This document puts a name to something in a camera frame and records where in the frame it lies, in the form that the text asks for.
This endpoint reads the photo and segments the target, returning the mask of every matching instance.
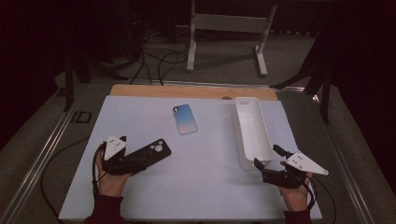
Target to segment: table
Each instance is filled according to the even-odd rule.
[[[262,51],[264,49],[265,42],[270,32],[275,12],[276,4],[272,4],[267,18],[201,14],[195,12],[195,0],[191,0],[191,31],[189,54],[187,60],[187,71],[192,72],[194,69],[196,47],[194,35],[196,29],[250,32],[262,34],[262,40],[260,42],[260,45],[256,46],[255,53],[257,57],[257,63],[260,69],[260,75],[266,77],[267,68],[265,66]]]
[[[275,116],[282,114],[279,111],[283,107],[276,100],[276,94],[267,88],[116,85],[102,107],[60,218],[83,219],[91,212],[91,183],[85,181],[87,173],[91,172],[91,154],[108,132],[115,135],[125,133],[120,130],[128,133],[128,147],[137,149],[139,144],[151,142],[154,136],[165,136],[165,141],[173,150],[172,155],[159,165],[149,167],[128,182],[121,211],[127,219],[235,221],[282,218],[286,207],[278,196],[277,188],[263,184],[260,172],[244,171],[239,165],[236,143],[230,138],[234,134],[233,124],[230,114],[227,114],[233,101],[219,100],[224,96],[257,96],[261,100],[269,100],[262,103],[263,111],[267,111],[264,116],[272,118],[267,122],[272,128],[268,129],[286,127],[282,130],[278,128],[277,131],[291,136],[288,137],[289,141],[281,139],[284,135],[276,136],[276,133],[270,134],[270,138],[274,144],[282,142],[287,149],[291,148],[290,151],[297,149],[284,111],[283,117]],[[172,108],[183,102],[191,105],[200,130],[180,137],[169,128],[174,121],[163,111],[166,111],[166,107]],[[200,110],[202,105],[208,106],[210,110]],[[273,114],[269,115],[271,107],[280,110],[272,111]],[[224,116],[213,116],[219,112]],[[269,169],[271,167],[282,169],[278,162],[268,166]],[[311,211],[311,217],[321,218],[317,205]]]

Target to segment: white container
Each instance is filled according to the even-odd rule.
[[[239,161],[244,170],[255,170],[257,158],[268,164],[274,159],[274,151],[265,127],[260,101],[254,97],[236,97],[233,113]]]

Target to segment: gray floor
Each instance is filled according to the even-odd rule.
[[[297,74],[305,55],[315,41],[314,38],[309,36],[270,35],[264,48],[264,58],[269,74],[268,77],[261,77],[253,54],[253,48],[259,39],[255,35],[251,35],[244,40],[217,42],[199,38],[197,40],[194,71],[188,73],[186,63],[180,63],[166,74],[165,84],[177,81],[237,85],[276,84]],[[169,52],[169,50],[158,50],[159,48],[170,48],[187,53],[188,38],[182,35],[176,43],[170,43],[166,38],[155,35],[147,43],[146,48],[147,52],[159,57]],[[147,81],[149,74],[154,79],[158,76],[157,68],[160,61],[150,56],[146,56],[145,59],[148,68],[145,67],[137,78],[137,82],[140,84],[149,83]],[[176,59],[176,57],[166,58],[169,61]],[[163,63],[162,74],[170,66],[169,63]],[[120,74],[131,77],[137,69],[138,66],[134,65],[121,71]],[[64,76],[60,74],[57,81],[62,87]],[[303,87],[306,82],[307,79],[299,81],[293,86]],[[53,150],[54,153],[60,152],[64,148],[67,149],[60,152],[59,156],[50,163],[44,179],[48,198],[55,210],[59,212],[68,184],[72,181],[79,158],[87,144],[84,139],[90,136],[102,102],[115,83],[120,82],[98,74],[95,75],[91,84],[76,83],[76,96],[79,97],[77,97],[78,101],[71,111],[92,112],[91,122],[69,122],[71,117],[67,117],[68,114],[63,112],[64,98],[54,95],[15,134],[0,152],[1,214],[6,212],[7,206],[22,184],[22,180],[29,179],[33,181],[32,186],[34,187],[31,191],[26,191],[25,201],[21,201],[21,210],[15,210],[17,216],[12,219],[13,222],[56,223],[56,219],[41,195],[39,180],[29,178],[29,176],[26,177],[25,174],[34,165],[35,159],[40,156],[43,148],[45,152]],[[337,192],[334,192],[338,213],[336,223],[395,223],[395,195],[379,171],[370,148],[364,141],[338,90],[332,87],[329,105],[330,125],[322,124],[322,126],[310,122],[317,114],[315,114],[316,108],[313,108],[315,106],[310,103],[310,99],[306,96],[283,92],[278,93],[278,97],[284,103],[285,110],[289,110],[289,114],[295,116],[293,120],[299,120],[299,122],[290,123],[293,130],[299,131],[294,133],[298,146],[310,148],[313,151],[323,150],[315,154],[318,156],[313,159],[323,162],[324,166],[331,166],[331,173],[336,174],[329,176],[329,178],[322,178],[330,190],[337,190]],[[67,126],[57,126],[60,120],[67,121]],[[61,130],[62,138],[60,138],[61,136],[54,136],[54,130]],[[53,146],[46,145],[48,140],[54,140],[56,144]],[[329,141],[329,144],[327,144],[329,146],[333,143],[329,148],[336,148],[339,151],[334,152],[327,148],[317,149],[326,141]],[[337,166],[336,161],[344,161],[347,169]],[[332,220],[330,198],[325,191],[322,191],[320,196],[318,202],[324,218],[316,220],[315,223],[330,223]],[[368,213],[357,212],[357,210],[366,208],[369,211]],[[282,222],[282,220],[268,221],[268,223]]]

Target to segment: blue phone case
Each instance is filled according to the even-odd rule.
[[[178,131],[181,134],[198,131],[194,116],[189,105],[177,105],[173,108]]]

